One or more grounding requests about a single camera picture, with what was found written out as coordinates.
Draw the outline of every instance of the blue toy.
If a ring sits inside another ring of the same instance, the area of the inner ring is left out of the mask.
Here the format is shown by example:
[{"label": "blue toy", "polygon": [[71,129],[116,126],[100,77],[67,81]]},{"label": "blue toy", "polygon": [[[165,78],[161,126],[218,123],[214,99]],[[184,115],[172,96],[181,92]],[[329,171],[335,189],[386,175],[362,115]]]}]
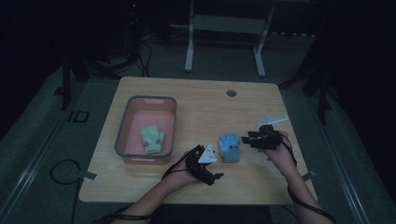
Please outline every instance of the blue toy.
[{"label": "blue toy", "polygon": [[219,140],[218,145],[221,157],[226,163],[239,162],[239,136],[234,133],[225,133]]}]

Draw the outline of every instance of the white table leg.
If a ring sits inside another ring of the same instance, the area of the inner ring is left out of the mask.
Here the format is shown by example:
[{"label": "white table leg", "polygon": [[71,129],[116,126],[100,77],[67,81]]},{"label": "white table leg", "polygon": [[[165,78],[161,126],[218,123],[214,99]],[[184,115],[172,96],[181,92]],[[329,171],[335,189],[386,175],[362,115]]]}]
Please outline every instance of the white table leg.
[{"label": "white table leg", "polygon": [[190,25],[189,25],[189,45],[187,46],[186,65],[184,71],[192,70],[192,59],[194,56],[194,1],[190,0]]},{"label": "white table leg", "polygon": [[253,48],[254,58],[256,60],[257,72],[259,77],[265,77],[264,65],[262,62],[262,47],[264,45],[265,37],[268,35],[268,30],[270,28],[271,20],[274,16],[275,7],[271,7],[270,12],[267,17],[267,21],[262,26],[262,34],[260,38],[260,42],[257,47]]}]

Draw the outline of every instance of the pink tray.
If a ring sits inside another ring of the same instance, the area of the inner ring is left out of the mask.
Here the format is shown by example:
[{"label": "pink tray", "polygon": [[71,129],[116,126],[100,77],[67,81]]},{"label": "pink tray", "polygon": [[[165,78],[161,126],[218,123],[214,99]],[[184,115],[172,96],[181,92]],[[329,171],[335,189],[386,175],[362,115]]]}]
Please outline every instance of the pink tray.
[{"label": "pink tray", "polygon": [[[134,96],[126,106],[115,150],[126,163],[166,164],[170,161],[176,122],[177,102],[171,97]],[[145,154],[140,130],[157,125],[164,133],[161,153]]]}]

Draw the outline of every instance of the forearm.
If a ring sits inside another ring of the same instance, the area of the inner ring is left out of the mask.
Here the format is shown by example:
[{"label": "forearm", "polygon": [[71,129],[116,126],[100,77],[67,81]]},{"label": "forearm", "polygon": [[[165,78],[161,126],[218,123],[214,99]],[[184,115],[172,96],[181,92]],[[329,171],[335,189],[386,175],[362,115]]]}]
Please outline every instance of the forearm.
[{"label": "forearm", "polygon": [[[129,216],[147,216],[155,212],[155,210],[163,203],[163,200],[173,191],[166,187],[166,182],[162,181],[155,185],[149,192],[147,192],[136,203],[128,207],[122,213]],[[116,219],[112,224],[130,224],[130,223],[149,223],[147,220],[119,220]]]},{"label": "forearm", "polygon": [[[301,178],[297,170],[293,174],[287,175],[286,180],[289,184],[290,191],[303,203],[307,203],[318,209],[322,209],[318,201],[312,195],[308,186],[305,184],[304,180]],[[303,224],[308,223],[332,223],[328,218],[305,208],[296,202],[294,202],[294,208],[297,212],[297,217]]]}]

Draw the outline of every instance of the wooden table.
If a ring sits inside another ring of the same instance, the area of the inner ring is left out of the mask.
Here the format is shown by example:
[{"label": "wooden table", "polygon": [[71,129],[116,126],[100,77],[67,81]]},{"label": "wooden table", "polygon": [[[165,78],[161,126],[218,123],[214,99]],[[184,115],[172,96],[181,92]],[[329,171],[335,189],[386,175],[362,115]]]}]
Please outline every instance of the wooden table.
[{"label": "wooden table", "polygon": [[[235,97],[226,94],[236,91]],[[171,96],[177,100],[175,143],[166,165],[126,164],[114,150],[128,100],[135,95]],[[136,202],[161,180],[167,168],[185,151],[212,144],[218,162],[206,167],[224,173],[212,186],[196,183],[170,195],[165,203],[178,204],[290,204],[287,184],[263,153],[240,144],[240,162],[224,163],[217,140],[224,133],[248,136],[257,131],[264,117],[287,116],[275,84],[188,80],[151,77],[124,77],[108,111],[88,171],[98,175],[85,180],[79,198],[83,202]],[[289,120],[274,124],[289,134],[300,174],[307,173],[304,158]],[[311,181],[308,187],[315,194]]]}]

